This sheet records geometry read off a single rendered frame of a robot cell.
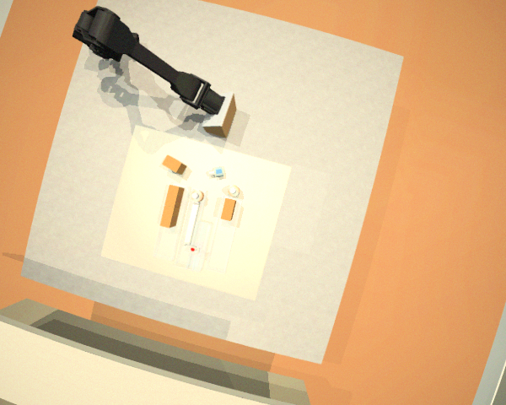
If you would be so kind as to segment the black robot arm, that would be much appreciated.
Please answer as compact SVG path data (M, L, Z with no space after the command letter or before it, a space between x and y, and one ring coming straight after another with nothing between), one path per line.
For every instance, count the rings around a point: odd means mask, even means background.
M211 84L195 74L173 69L163 59L134 40L129 27L120 17L108 8L97 6L84 10L73 29L73 37L89 46L98 57L112 58L116 62L123 54L153 71L170 83L170 88L180 96L182 102L194 109L202 109L208 114L219 114L225 96L210 89ZM199 95L197 92L203 84ZM195 100L195 103L192 101Z

